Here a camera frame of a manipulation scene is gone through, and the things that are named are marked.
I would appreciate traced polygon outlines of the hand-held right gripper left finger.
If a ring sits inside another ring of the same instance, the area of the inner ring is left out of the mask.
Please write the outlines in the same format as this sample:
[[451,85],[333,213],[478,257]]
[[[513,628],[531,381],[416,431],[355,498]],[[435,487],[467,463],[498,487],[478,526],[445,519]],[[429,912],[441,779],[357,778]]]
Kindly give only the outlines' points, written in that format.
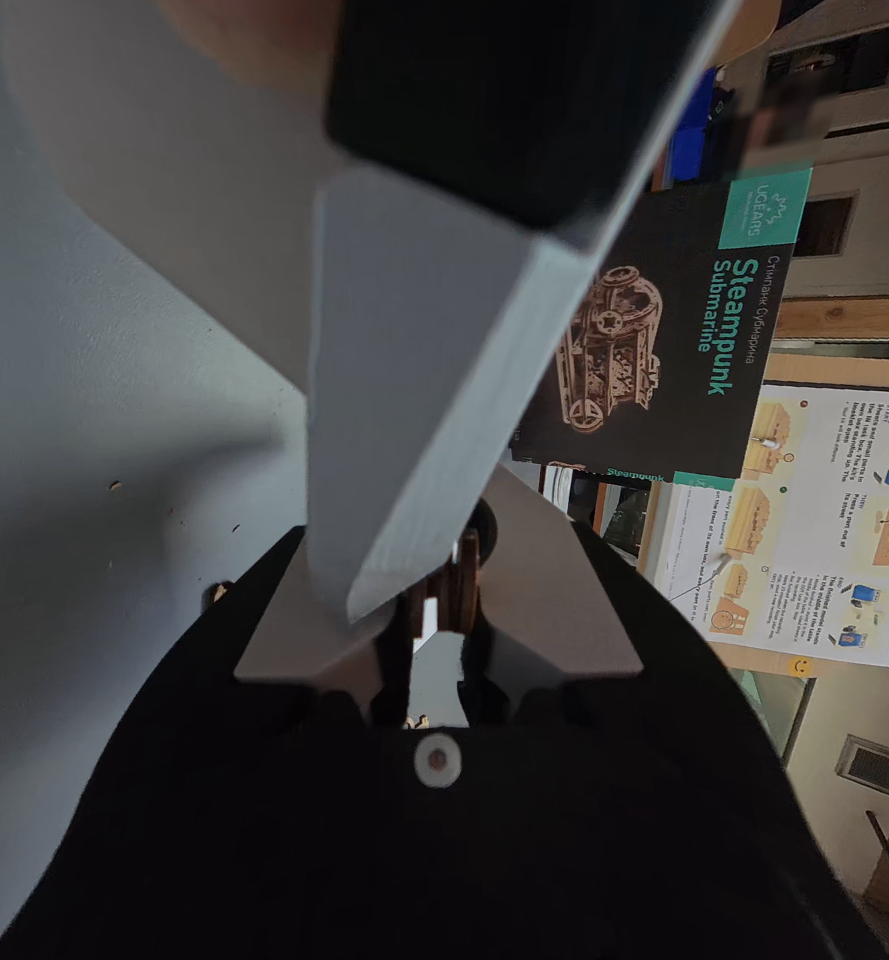
[[415,584],[415,572],[366,563],[352,599],[363,598],[366,588],[376,588],[383,600],[348,620],[342,607],[333,609],[319,596],[304,539],[303,525],[286,536],[292,554],[235,667],[235,677],[342,690],[371,721],[404,722],[414,639],[406,594]]

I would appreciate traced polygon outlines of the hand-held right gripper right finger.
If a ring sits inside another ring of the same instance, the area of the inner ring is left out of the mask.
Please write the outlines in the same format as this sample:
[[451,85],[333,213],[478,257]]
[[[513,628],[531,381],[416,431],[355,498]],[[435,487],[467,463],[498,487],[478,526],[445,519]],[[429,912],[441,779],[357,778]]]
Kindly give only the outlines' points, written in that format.
[[472,519],[487,558],[461,561],[458,694],[470,726],[507,722],[535,689],[642,672],[563,511],[498,465]]

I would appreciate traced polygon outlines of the blue storage bin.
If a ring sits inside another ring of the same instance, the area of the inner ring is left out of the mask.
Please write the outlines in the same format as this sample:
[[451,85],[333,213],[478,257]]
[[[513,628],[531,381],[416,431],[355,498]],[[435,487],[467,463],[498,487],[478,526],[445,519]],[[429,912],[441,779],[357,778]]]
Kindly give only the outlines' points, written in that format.
[[670,185],[730,178],[728,152],[738,107],[736,97],[736,90],[726,85],[725,65],[703,72],[670,140]]

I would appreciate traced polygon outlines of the tan wooden chair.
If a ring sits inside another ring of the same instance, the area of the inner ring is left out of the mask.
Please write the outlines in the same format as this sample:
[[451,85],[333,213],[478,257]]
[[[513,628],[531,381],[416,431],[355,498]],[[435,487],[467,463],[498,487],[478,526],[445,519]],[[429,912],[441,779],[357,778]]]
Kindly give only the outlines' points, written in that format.
[[743,1],[708,66],[726,64],[755,49],[774,32],[782,1]]

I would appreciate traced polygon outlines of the wooden beam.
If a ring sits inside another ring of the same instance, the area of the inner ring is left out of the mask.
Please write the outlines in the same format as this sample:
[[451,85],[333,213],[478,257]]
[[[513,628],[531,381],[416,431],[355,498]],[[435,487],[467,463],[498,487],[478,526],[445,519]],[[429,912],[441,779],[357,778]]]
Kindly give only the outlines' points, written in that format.
[[774,338],[889,341],[889,295],[785,299]]

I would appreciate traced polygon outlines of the person's left hand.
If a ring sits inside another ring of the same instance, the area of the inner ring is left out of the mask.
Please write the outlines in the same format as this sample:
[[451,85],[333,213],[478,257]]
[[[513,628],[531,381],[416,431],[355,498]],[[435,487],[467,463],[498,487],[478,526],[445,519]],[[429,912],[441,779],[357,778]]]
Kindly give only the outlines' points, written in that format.
[[322,99],[342,1],[158,1],[174,30],[238,82]]

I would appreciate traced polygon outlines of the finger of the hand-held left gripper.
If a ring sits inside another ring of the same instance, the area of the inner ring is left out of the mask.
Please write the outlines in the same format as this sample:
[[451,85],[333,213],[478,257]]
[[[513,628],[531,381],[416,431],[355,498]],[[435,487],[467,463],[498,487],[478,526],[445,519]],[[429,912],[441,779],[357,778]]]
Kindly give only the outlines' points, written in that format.
[[596,259],[374,166],[318,207],[307,557],[355,622],[436,569]]

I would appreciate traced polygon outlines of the dark wooden disc assembly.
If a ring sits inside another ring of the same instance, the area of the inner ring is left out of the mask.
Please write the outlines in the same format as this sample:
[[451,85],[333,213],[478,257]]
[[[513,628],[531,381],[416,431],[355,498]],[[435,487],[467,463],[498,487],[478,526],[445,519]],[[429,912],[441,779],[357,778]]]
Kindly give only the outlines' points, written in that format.
[[405,592],[414,649],[438,631],[467,636],[478,609],[481,541],[469,525],[452,546],[451,557]]

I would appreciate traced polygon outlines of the wall vent grille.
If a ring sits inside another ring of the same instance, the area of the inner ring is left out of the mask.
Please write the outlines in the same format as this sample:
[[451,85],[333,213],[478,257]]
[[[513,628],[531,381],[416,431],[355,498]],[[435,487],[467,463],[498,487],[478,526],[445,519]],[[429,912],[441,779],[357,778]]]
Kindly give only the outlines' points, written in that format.
[[847,734],[835,764],[835,773],[889,797],[889,747]]

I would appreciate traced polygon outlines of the laminated instruction poster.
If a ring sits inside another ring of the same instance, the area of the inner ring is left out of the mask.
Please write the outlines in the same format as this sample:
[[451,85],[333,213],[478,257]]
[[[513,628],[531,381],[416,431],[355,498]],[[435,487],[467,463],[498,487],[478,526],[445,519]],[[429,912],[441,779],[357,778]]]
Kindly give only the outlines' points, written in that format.
[[889,390],[767,382],[732,488],[675,486],[655,585],[711,641],[889,667]]

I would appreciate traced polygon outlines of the black model kit box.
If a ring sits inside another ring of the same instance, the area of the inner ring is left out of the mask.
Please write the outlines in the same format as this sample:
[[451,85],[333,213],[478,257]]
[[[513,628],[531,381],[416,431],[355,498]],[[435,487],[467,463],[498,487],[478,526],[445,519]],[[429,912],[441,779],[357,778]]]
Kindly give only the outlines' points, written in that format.
[[512,435],[513,460],[732,489],[812,172],[644,192]]

